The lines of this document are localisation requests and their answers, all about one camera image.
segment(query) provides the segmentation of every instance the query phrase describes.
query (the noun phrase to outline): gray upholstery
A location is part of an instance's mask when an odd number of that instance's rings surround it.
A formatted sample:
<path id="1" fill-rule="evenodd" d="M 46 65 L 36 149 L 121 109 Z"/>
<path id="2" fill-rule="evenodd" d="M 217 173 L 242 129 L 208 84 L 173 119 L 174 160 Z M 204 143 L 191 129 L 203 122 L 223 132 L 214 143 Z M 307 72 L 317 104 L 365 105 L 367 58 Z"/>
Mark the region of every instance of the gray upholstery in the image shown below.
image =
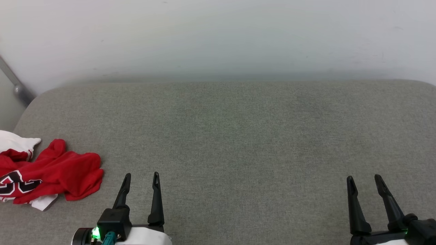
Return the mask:
<path id="1" fill-rule="evenodd" d="M 124 174 L 133 223 L 160 173 L 175 245 L 348 244 L 346 177 L 386 229 L 374 174 L 405 213 L 436 218 L 436 87 L 415 81 L 97 84 L 37 97 L 15 133 L 96 152 L 101 189 L 47 211 L 1 204 L 0 243 L 69 244 L 111 207 Z"/>

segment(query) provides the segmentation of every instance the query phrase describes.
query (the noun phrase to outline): white robot part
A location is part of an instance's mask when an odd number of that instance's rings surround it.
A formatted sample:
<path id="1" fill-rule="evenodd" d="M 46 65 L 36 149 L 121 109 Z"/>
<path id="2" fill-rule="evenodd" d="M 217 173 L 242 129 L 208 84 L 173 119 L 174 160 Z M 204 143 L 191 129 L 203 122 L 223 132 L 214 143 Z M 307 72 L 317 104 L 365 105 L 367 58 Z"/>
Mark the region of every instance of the white robot part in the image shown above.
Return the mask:
<path id="1" fill-rule="evenodd" d="M 406 240 L 400 239 L 400 240 L 392 240 L 385 243 L 380 243 L 379 245 L 409 245 Z"/>
<path id="2" fill-rule="evenodd" d="M 146 227 L 132 227 L 127 240 L 116 245 L 173 245 L 170 237 L 160 231 Z"/>

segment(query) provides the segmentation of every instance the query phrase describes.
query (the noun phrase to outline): teal cable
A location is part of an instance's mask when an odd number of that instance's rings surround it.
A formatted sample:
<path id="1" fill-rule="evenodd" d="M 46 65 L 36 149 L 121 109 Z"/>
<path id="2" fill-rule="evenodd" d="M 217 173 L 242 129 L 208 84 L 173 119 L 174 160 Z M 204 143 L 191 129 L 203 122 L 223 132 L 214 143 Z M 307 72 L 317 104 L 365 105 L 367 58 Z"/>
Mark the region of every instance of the teal cable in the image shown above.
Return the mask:
<path id="1" fill-rule="evenodd" d="M 110 231 L 106 234 L 102 245 L 115 245 L 115 243 L 116 243 L 116 234 L 115 232 Z"/>

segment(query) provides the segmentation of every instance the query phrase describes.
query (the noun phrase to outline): black number on jersey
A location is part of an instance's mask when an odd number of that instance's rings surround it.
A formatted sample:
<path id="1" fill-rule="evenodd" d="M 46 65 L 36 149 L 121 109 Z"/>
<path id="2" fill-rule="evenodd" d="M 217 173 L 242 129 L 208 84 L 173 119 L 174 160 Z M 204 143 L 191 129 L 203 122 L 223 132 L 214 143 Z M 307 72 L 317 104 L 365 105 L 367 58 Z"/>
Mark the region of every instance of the black number on jersey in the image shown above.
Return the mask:
<path id="1" fill-rule="evenodd" d="M 39 184 L 41 184 L 41 182 L 41 180 L 24 182 L 21 173 L 16 170 L 0 177 L 0 195 L 10 195 L 14 193 L 15 183 L 18 183 L 18 190 L 21 193 L 26 193 L 35 189 Z"/>

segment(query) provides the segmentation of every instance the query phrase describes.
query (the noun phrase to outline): clothing pile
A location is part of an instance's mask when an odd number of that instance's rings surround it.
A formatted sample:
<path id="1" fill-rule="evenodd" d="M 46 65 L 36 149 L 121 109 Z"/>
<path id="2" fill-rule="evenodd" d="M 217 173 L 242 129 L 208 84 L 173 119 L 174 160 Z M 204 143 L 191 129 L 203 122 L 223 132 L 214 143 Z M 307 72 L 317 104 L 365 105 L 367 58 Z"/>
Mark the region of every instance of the clothing pile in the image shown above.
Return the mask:
<path id="1" fill-rule="evenodd" d="M 30 162 L 33 147 L 40 142 L 0 130 L 1 201 L 30 203 L 43 211 L 58 194 L 75 201 L 100 189 L 103 169 L 98 154 L 66 151 L 65 141 L 56 139 Z"/>

